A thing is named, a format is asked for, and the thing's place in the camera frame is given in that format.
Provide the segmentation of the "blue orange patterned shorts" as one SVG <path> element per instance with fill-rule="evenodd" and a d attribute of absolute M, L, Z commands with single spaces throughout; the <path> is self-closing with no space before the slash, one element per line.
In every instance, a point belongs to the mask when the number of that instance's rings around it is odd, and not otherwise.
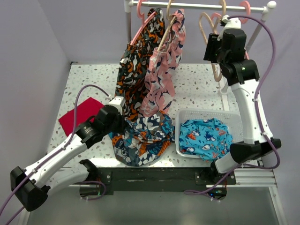
<path fill-rule="evenodd" d="M 174 141 L 174 125 L 168 114 L 159 111 L 136 121 L 127 120 L 123 133 L 110 133 L 115 157 L 127 166 L 139 167 L 155 161 Z"/>

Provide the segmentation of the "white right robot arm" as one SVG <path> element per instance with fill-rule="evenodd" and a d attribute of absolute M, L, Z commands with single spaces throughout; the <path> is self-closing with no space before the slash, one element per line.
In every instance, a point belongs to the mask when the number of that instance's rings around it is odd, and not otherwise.
<path fill-rule="evenodd" d="M 282 146 L 270 131 L 256 90 L 260 81 L 257 64 L 244 57 L 246 37 L 241 29 L 211 33 L 204 54 L 204 60 L 220 66 L 238 103 L 243 128 L 243 140 L 231 144 L 229 153 L 211 163 L 209 179 L 214 184 L 220 184 L 225 173 L 241 164 L 276 152 Z"/>

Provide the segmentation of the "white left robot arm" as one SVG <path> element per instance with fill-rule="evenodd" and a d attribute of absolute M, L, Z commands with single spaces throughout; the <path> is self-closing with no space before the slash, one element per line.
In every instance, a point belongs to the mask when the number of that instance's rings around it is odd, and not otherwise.
<path fill-rule="evenodd" d="M 109 103 L 102 107 L 93 121 L 81 123 L 74 134 L 49 154 L 22 169 L 17 166 L 10 172 L 12 193 L 27 211 L 39 208 L 48 198 L 49 179 L 67 162 L 102 141 L 111 132 L 125 128 L 123 106 Z"/>

